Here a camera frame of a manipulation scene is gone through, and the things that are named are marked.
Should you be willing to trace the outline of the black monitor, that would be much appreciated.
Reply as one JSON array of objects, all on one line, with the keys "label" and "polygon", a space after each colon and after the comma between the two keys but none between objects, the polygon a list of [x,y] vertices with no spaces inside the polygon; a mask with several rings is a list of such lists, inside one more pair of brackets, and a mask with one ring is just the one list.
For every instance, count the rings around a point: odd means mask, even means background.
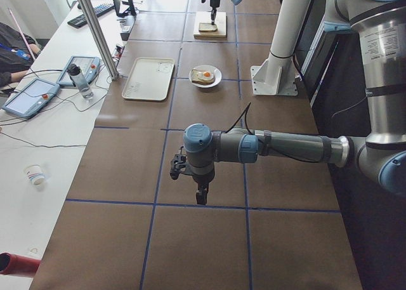
[{"label": "black monitor", "polygon": [[119,18],[136,16],[133,0],[113,0],[115,13]]}]

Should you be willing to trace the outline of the bread slice with fried egg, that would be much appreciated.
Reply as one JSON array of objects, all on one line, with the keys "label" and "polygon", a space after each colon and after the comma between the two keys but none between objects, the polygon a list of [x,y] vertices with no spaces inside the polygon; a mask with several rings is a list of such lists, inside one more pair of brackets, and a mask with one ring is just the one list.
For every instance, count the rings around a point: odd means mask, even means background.
[{"label": "bread slice with fried egg", "polygon": [[193,83],[208,85],[215,81],[214,73],[208,70],[192,69],[191,80]]}]

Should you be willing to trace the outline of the near blue teach pendant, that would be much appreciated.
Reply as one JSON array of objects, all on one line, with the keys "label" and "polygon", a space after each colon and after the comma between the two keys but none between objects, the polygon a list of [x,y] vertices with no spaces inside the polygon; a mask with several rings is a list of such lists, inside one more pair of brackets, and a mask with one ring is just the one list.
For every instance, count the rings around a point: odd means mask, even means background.
[{"label": "near blue teach pendant", "polygon": [[59,90],[59,84],[35,78],[8,100],[2,109],[20,118],[30,118],[45,107]]}]

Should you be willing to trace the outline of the clear water bottle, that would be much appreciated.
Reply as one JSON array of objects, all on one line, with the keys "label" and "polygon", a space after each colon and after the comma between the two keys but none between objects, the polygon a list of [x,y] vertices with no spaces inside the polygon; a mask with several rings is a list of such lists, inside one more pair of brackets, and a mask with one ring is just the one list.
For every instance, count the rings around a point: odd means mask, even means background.
[{"label": "clear water bottle", "polygon": [[79,90],[84,99],[89,100],[93,97],[93,91],[91,90],[79,66],[71,63],[67,67],[67,74],[69,75],[72,84]]}]

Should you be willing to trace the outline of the orange black connector block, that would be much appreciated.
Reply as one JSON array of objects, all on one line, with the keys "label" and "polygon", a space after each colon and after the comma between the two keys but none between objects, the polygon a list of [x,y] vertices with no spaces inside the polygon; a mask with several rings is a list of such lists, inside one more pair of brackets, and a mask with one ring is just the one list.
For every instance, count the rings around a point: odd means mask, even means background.
[{"label": "orange black connector block", "polygon": [[115,49],[112,53],[112,58],[118,62],[121,59],[122,53],[124,51],[124,46],[121,46],[119,44],[115,45]]}]

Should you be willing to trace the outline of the bamboo cutting board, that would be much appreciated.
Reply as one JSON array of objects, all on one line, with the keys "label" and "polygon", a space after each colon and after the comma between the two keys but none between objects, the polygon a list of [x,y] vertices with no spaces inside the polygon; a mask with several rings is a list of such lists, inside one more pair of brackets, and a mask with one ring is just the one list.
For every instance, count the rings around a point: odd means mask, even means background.
[{"label": "bamboo cutting board", "polygon": [[193,26],[193,36],[194,38],[205,38],[205,37],[226,37],[226,13],[217,12],[215,24],[218,27],[216,32],[212,33],[200,33],[198,31],[199,23],[211,23],[211,12],[208,11],[198,11],[195,14],[195,21]]}]

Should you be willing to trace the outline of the paper cup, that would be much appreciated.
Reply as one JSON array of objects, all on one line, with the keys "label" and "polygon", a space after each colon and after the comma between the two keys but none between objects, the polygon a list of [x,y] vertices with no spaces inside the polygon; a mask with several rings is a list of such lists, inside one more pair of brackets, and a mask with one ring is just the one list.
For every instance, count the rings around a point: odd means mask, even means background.
[{"label": "paper cup", "polygon": [[27,166],[24,173],[33,185],[40,185],[45,181],[43,170],[38,164]]}]

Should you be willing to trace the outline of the cream bear tray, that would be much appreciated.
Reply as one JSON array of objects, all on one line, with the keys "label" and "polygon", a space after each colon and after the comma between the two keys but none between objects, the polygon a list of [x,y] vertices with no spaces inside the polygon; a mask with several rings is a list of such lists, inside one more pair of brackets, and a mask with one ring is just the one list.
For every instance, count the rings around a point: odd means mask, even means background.
[{"label": "cream bear tray", "polygon": [[122,90],[122,97],[125,100],[165,100],[173,70],[172,58],[137,58]]}]

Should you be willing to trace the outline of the red cylinder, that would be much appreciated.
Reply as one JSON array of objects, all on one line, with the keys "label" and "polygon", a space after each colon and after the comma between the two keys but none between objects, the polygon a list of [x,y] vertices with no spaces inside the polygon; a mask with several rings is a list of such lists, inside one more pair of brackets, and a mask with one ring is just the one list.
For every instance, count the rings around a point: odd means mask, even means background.
[{"label": "red cylinder", "polygon": [[41,261],[11,253],[1,253],[1,275],[35,276]]}]

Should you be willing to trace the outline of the white round plate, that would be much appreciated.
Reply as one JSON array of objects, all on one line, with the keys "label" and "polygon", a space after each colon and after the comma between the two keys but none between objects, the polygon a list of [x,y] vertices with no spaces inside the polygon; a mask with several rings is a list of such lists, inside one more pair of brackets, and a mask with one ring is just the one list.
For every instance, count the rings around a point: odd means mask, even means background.
[{"label": "white round plate", "polygon": [[188,75],[189,81],[200,88],[211,88],[222,80],[222,73],[212,65],[195,66]]}]

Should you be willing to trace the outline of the aluminium frame post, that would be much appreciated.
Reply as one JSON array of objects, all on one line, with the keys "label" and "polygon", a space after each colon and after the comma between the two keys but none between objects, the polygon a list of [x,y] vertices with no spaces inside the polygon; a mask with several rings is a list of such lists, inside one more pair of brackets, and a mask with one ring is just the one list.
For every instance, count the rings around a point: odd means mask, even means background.
[{"label": "aluminium frame post", "polygon": [[85,19],[88,22],[93,39],[95,40],[98,51],[101,54],[108,73],[110,74],[110,78],[114,81],[118,78],[119,73],[117,71],[114,59],[110,54],[110,50],[100,27],[98,17],[93,9],[93,5],[91,4],[91,0],[78,0],[78,2],[82,7],[82,12],[84,13]]}]

